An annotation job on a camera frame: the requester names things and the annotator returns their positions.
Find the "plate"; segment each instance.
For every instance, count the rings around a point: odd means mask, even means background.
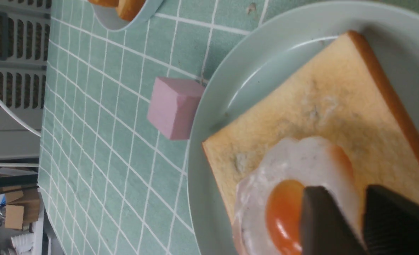
[[[146,0],[137,16],[132,21],[125,21],[121,19],[115,8],[102,7],[99,5],[93,5],[96,18],[103,27],[110,31],[121,31],[129,26],[137,26],[143,22],[146,22],[151,16],[156,13],[161,3],[164,0]]]
[[[202,141],[268,95],[349,29],[366,37],[419,131],[418,14],[373,2],[328,1],[277,16],[245,37],[222,61],[194,119],[188,195],[202,255],[236,254],[230,222]]]

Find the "bread slice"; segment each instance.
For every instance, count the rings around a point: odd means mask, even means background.
[[[104,7],[117,7],[118,0],[88,0],[93,5],[100,5]]]
[[[419,203],[419,134],[368,42],[349,31],[203,142],[232,223],[238,182],[282,138],[309,136],[344,149],[361,201],[377,183]]]
[[[120,0],[117,7],[118,16],[125,21],[132,21],[144,3],[145,0]]]

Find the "tablecloth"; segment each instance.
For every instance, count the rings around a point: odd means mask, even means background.
[[[199,254],[188,141],[148,122],[154,79],[206,85],[250,31],[310,2],[164,0],[148,22],[109,32],[90,3],[52,1],[38,183],[66,254]]]

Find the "table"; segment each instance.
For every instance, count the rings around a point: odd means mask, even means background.
[[[53,0],[38,183],[66,254],[199,254],[188,142],[146,118],[154,79],[206,85],[250,31],[310,2],[165,0],[147,23],[108,32],[88,2]]]

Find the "pink cube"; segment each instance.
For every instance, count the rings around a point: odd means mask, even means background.
[[[157,77],[148,120],[170,140],[189,139],[204,89],[194,80]]]

